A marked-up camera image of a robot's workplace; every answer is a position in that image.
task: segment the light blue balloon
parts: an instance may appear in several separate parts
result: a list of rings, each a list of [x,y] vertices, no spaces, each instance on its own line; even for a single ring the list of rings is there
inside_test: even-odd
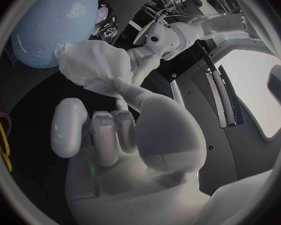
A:
[[[91,36],[98,0],[38,0],[11,34],[16,57],[27,66],[57,66],[57,44],[78,43]]]

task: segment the white cloth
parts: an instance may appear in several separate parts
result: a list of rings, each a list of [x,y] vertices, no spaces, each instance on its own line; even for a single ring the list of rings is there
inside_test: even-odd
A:
[[[104,41],[86,40],[58,45],[55,57],[60,72],[86,90],[121,98],[112,86],[113,80],[120,77],[132,83],[134,73],[128,53]]]

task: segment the window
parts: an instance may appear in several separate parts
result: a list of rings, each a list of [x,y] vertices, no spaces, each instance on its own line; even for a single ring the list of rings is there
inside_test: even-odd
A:
[[[272,67],[281,66],[281,60],[262,52],[233,50],[215,64],[220,65],[264,135],[273,137],[281,128],[281,105],[268,90],[267,81]]]

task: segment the yellow cable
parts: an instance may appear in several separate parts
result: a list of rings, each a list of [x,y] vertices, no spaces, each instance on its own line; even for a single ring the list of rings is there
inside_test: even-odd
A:
[[[6,135],[5,135],[5,132],[4,132],[4,129],[3,129],[3,126],[0,122],[0,132],[1,132],[1,135],[2,135],[2,138],[3,138],[3,142],[4,142],[4,145],[5,145],[5,151],[6,153],[4,153],[2,151],[2,148],[1,148],[1,145],[0,145],[0,152],[6,162],[6,165],[8,167],[8,170],[11,172],[13,170],[13,167],[12,167],[12,164],[11,164],[11,161],[9,160],[8,156],[11,154],[11,151],[10,151],[10,147],[9,147],[9,144],[8,144],[8,141],[7,141],[7,138],[6,138]]]

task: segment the crumpled fabric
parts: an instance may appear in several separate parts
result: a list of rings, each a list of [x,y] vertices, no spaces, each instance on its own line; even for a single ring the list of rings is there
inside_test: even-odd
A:
[[[104,41],[86,40],[58,45],[55,57],[60,72],[86,90],[121,98],[112,86],[113,80],[120,77],[132,83],[134,73],[128,53]]]

